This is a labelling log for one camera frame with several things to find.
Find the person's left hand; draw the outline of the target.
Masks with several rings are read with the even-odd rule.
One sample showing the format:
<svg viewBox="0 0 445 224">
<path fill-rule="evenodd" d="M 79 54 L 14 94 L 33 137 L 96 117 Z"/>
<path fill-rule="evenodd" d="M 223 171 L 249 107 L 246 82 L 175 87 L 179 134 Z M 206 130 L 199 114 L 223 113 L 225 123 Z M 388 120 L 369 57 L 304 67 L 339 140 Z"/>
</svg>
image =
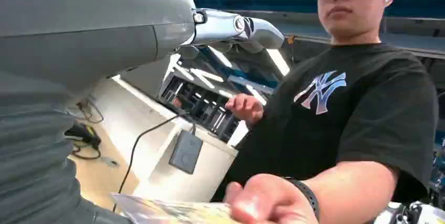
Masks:
<svg viewBox="0 0 445 224">
<path fill-rule="evenodd" d="M 304 195 L 284 178 L 271 174 L 251 177 L 245 185 L 231 182 L 224 202 L 239 223 L 314 224 L 319 221 Z"/>
</svg>

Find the person's right hand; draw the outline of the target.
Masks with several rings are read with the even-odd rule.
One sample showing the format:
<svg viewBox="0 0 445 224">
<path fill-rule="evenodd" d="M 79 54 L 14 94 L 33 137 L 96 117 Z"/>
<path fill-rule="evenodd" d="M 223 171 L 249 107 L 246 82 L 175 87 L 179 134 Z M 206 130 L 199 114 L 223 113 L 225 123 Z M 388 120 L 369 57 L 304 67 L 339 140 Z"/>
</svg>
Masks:
<svg viewBox="0 0 445 224">
<path fill-rule="evenodd" d="M 252 95 L 240 93 L 228 100 L 225 108 L 239 120 L 245 121 L 247 127 L 254 126 L 263 117 L 263 105 Z"/>
</svg>

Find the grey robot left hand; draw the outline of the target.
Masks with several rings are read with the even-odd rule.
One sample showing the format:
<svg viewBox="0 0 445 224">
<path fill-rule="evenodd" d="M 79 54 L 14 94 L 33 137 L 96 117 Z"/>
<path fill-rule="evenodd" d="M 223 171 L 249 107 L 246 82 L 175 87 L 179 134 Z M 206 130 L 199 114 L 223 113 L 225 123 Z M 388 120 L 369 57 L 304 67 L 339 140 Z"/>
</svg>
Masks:
<svg viewBox="0 0 445 224">
<path fill-rule="evenodd" d="M 1 0 L 1 103 L 71 102 L 102 78 L 182 47 L 283 41 L 268 21 L 193 0 Z"/>
</svg>

